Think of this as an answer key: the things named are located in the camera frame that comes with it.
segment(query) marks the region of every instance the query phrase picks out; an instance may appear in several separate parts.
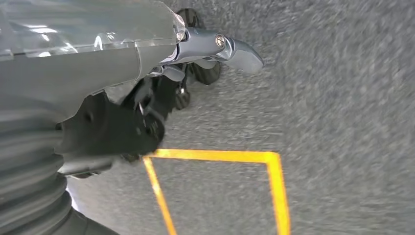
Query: screw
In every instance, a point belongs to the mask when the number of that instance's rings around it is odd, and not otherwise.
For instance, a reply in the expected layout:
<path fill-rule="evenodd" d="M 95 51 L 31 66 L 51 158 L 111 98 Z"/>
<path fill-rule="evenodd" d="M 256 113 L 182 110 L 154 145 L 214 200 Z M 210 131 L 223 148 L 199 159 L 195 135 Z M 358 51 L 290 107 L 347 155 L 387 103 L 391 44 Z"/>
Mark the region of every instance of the screw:
<path fill-rule="evenodd" d="M 183 37 L 184 37 L 184 34 L 182 34 L 182 33 L 176 33 L 177 40 L 181 41 L 183 39 Z"/>
<path fill-rule="evenodd" d="M 225 47 L 225 37 L 221 34 L 216 36 L 216 44 L 218 45 L 219 48 L 224 48 Z"/>

